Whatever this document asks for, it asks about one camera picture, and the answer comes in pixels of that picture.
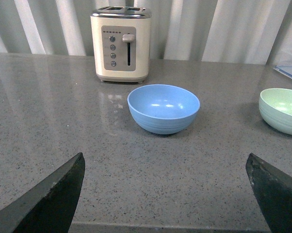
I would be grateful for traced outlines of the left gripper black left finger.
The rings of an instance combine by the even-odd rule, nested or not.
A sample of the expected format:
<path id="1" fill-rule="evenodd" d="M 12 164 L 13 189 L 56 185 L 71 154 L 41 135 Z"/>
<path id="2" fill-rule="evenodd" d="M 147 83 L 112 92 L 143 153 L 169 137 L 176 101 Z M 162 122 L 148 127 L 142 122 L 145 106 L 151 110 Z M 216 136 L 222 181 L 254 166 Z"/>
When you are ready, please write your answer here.
<path id="1" fill-rule="evenodd" d="M 84 174 L 85 159 L 78 153 L 0 210 L 0 233 L 67 233 Z"/>

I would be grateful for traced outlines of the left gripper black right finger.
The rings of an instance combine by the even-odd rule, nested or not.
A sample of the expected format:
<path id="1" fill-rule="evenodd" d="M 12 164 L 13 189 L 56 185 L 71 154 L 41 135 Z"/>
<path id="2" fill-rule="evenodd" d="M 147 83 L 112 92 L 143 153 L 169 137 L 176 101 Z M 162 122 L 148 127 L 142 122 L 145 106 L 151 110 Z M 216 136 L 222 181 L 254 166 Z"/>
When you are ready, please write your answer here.
<path id="1" fill-rule="evenodd" d="M 292 177 L 250 153 L 246 172 L 273 233 L 292 233 Z"/>

